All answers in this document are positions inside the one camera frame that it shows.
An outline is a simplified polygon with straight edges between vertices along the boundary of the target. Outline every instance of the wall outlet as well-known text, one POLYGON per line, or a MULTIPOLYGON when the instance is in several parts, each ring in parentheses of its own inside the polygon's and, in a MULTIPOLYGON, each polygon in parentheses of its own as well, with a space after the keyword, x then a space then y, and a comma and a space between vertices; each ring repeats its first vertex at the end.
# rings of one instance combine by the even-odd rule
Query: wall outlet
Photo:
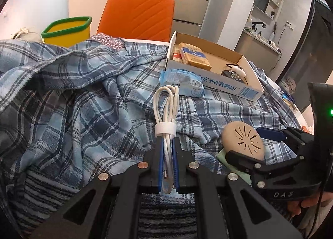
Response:
POLYGON ((289 21, 286 22, 286 26, 289 27, 290 29, 295 29, 295 25, 289 21))

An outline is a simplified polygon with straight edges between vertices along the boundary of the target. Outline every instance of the cabinet door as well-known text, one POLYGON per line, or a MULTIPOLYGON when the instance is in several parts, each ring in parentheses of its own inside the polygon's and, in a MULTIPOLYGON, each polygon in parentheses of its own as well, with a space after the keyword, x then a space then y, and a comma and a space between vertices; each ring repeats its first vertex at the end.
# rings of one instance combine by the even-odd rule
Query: cabinet door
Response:
POLYGON ((207 0, 174 0, 174 19, 202 24, 207 6, 207 0))
POLYGON ((198 37, 200 29, 201 29, 201 26, 199 26, 199 25, 174 20, 174 22, 172 23, 170 37, 174 34, 174 31, 177 31, 178 33, 189 34, 189 35, 198 37))

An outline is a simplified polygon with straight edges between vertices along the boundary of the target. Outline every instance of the beige round object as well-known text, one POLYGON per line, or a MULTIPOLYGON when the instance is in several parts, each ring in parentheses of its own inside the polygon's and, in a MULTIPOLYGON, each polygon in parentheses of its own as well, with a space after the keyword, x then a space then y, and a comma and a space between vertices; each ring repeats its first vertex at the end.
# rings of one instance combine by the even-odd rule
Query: beige round object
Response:
POLYGON ((221 141, 226 153, 233 150, 254 159, 264 159, 265 151, 261 137, 247 123, 228 123, 222 132, 221 141))

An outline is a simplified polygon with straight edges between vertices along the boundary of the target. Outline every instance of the orange chair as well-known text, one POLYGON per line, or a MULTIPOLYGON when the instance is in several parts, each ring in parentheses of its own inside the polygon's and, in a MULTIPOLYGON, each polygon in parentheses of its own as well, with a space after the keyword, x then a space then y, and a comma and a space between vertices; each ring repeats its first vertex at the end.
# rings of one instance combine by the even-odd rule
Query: orange chair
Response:
POLYGON ((174 0, 108 0, 97 33, 169 42, 174 0))

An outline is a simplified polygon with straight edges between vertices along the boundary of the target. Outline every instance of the light green cloth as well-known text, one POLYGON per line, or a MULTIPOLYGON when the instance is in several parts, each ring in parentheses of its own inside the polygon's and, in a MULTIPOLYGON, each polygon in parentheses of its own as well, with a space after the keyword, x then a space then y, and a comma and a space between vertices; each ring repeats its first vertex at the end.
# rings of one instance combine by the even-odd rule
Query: light green cloth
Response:
POLYGON ((250 175, 237 170, 234 166, 228 164, 227 160, 225 159, 225 151, 222 149, 218 154, 217 154, 217 159, 228 169, 230 169, 231 172, 236 173, 238 176, 240 176, 245 182, 247 182, 249 185, 251 185, 251 179, 250 175))

